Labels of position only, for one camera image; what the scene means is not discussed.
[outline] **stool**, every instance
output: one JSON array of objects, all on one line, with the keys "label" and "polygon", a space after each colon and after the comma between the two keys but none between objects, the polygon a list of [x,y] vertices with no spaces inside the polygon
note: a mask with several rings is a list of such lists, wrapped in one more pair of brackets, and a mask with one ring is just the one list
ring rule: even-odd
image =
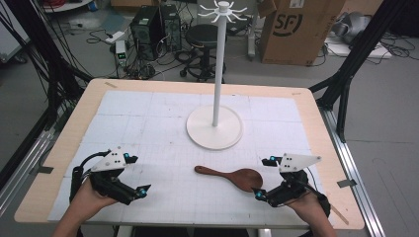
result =
[{"label": "stool", "polygon": [[197,48],[203,54],[196,54],[188,60],[188,64],[180,72],[181,77],[185,77],[188,71],[197,78],[197,82],[207,82],[207,80],[215,78],[215,62],[211,63],[210,59],[216,59],[216,57],[210,55],[210,50],[216,48],[217,35],[218,27],[214,25],[201,24],[188,29],[185,35],[187,43],[193,47],[193,50]]}]

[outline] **white round base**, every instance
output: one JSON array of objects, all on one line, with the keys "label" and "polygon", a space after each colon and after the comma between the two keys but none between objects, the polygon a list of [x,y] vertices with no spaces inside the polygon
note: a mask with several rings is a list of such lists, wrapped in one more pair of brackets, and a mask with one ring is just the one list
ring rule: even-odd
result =
[{"label": "white round base", "polygon": [[211,150],[233,146],[243,135],[240,116],[230,108],[220,106],[218,126],[212,125],[213,106],[204,106],[193,111],[187,120],[189,136],[199,145]]}]

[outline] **wooden table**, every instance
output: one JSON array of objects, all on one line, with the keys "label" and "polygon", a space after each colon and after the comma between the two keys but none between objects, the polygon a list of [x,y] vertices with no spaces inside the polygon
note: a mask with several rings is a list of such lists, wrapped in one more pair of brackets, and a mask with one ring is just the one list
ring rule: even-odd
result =
[{"label": "wooden table", "polygon": [[[75,156],[82,137],[108,90],[213,94],[213,84],[111,79],[95,79],[90,82],[44,162],[45,166],[53,167],[52,173],[37,175],[15,214],[16,221],[47,222],[48,215],[58,194],[63,174]],[[294,99],[311,152],[323,158],[322,162],[318,163],[316,167],[326,195],[334,206],[331,211],[334,227],[336,229],[364,228],[365,223],[351,189],[341,189],[337,185],[337,182],[346,180],[346,176],[315,100],[308,89],[222,85],[221,94]]]}]

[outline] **hand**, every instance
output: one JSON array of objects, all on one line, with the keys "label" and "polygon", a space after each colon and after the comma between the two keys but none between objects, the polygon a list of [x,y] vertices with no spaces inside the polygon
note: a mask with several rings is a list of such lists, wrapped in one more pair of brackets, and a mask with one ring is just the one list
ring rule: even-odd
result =
[{"label": "hand", "polygon": [[103,207],[116,202],[110,197],[99,195],[93,190],[89,178],[86,179],[58,222],[52,236],[76,236],[78,228],[84,221],[93,217]]},{"label": "hand", "polygon": [[307,192],[286,203],[311,228],[314,236],[336,236],[336,232],[318,202],[317,196]]}]

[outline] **wooden spoon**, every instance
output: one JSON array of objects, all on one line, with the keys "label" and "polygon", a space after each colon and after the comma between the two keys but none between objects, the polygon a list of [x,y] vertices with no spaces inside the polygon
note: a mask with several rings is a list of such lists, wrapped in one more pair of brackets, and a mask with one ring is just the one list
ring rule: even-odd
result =
[{"label": "wooden spoon", "polygon": [[224,177],[233,183],[237,188],[242,191],[252,193],[252,188],[262,188],[263,179],[262,176],[255,170],[251,169],[240,169],[232,173],[222,173],[204,166],[196,166],[195,172],[203,175],[214,175]]}]

